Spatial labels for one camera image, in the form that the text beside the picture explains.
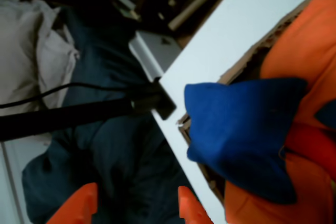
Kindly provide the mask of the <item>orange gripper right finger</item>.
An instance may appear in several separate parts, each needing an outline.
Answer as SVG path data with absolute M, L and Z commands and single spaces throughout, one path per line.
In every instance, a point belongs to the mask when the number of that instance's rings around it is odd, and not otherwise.
M 178 203 L 180 218 L 186 224 L 213 224 L 202 204 L 194 193 L 185 186 L 178 188 Z

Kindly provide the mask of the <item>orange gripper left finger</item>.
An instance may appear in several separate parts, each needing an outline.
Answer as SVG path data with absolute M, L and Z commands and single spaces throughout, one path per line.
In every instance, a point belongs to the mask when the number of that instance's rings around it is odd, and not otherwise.
M 98 186 L 83 185 L 54 213 L 47 224 L 91 224 L 98 210 Z

